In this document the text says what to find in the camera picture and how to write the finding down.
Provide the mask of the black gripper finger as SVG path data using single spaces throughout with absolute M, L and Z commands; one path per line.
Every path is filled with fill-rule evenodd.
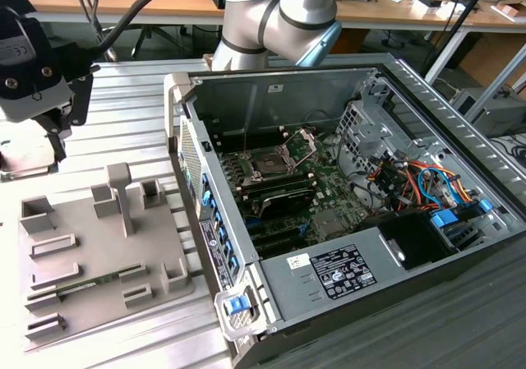
M 58 134 L 48 133 L 48 138 L 54 153 L 54 159 L 56 162 L 62 162 L 66 157 L 65 144 Z

